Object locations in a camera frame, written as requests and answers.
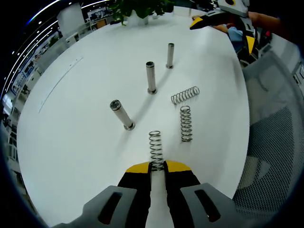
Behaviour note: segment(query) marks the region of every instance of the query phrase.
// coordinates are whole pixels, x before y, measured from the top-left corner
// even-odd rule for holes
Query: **hand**
[[[229,23],[229,24],[227,24],[226,26],[227,26],[227,28],[231,28],[231,27],[235,27],[236,25],[233,24],[233,23]]]
[[[192,16],[192,20],[195,20],[196,18],[200,18],[201,16],[196,15],[196,16]]]
[[[248,12],[248,17],[251,19],[252,25],[254,27],[258,27],[257,23],[258,23],[258,18],[259,18],[259,13],[255,13],[255,12]]]
[[[228,28],[225,25],[216,25],[216,26],[213,26],[213,28],[215,28],[221,32],[228,33]]]

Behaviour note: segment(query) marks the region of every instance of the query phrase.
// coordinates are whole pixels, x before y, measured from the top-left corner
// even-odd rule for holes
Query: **desk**
[[[62,53],[37,82],[20,116],[18,152],[29,196],[49,226],[74,220],[130,166],[149,161],[153,130],[161,131],[165,159],[185,163],[201,183],[233,197],[249,137],[245,81],[227,35],[209,27],[191,31],[191,22],[166,14],[146,27],[107,25]],[[170,70],[165,65],[171,42]],[[39,112],[54,78],[78,56],[82,59]],[[147,61],[155,63],[155,95],[147,93]],[[181,105],[174,106],[170,97],[192,86],[200,94],[182,105],[191,106],[193,140],[181,143]],[[133,131],[126,131],[110,109],[115,99],[136,122]],[[158,179],[163,177],[154,176],[152,204],[158,201],[166,210],[164,183]],[[168,211],[160,212],[150,208],[146,227],[169,219]]]

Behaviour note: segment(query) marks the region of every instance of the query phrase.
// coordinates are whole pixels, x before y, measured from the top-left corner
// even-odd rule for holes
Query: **white pillar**
[[[75,3],[61,10],[57,16],[60,31],[64,38],[68,38],[85,24],[79,3]]]

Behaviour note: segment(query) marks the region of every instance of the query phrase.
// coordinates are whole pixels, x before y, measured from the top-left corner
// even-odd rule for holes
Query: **yellow tool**
[[[243,31],[245,47],[251,55],[255,45],[256,33],[248,18],[248,9],[242,0],[218,0],[218,8],[196,18],[190,29],[200,29],[206,26],[226,24],[234,16],[237,29]]]
[[[163,166],[175,228],[240,228],[248,224],[231,199],[210,184],[200,184],[190,167],[169,160]],[[80,217],[53,228],[144,228],[151,205],[151,172],[150,162],[128,168],[117,186],[107,187],[84,205]]]

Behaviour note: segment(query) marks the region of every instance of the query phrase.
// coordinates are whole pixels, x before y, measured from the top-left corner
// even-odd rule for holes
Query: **blue shirt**
[[[233,45],[233,48],[236,52],[239,52],[243,46],[243,32],[240,30],[237,30],[236,27],[230,27],[228,29],[228,36],[230,38],[230,41]]]

